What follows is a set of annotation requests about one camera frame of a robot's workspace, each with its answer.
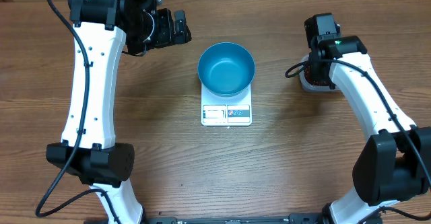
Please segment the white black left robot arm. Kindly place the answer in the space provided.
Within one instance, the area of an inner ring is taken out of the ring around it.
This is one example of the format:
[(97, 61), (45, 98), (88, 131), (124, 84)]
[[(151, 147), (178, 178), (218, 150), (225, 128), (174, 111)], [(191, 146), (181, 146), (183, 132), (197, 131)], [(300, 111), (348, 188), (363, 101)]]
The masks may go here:
[(114, 97), (120, 58), (191, 40), (185, 13), (163, 0), (68, 0), (63, 20), (75, 43), (69, 115), (46, 159), (61, 174), (77, 176), (100, 199), (108, 223), (146, 223), (130, 177), (135, 151), (118, 143)]

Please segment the white digital kitchen scale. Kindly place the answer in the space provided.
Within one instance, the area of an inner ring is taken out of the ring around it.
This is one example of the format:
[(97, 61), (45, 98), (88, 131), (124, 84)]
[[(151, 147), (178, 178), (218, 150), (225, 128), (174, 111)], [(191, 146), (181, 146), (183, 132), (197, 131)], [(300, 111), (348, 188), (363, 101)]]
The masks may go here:
[(203, 126), (250, 126), (253, 122), (251, 85), (235, 96), (222, 97), (201, 85)]

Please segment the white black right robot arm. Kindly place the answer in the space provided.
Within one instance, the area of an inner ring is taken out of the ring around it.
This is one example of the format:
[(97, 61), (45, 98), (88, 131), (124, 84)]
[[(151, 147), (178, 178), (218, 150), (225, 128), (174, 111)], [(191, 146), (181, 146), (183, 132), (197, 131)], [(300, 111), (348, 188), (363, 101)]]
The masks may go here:
[(328, 223), (380, 223), (391, 205), (430, 190), (430, 128), (420, 128), (392, 99), (357, 36), (343, 37), (330, 13), (304, 23), (309, 55), (300, 82), (309, 92), (340, 91), (358, 119), (366, 144), (352, 189), (327, 204)]

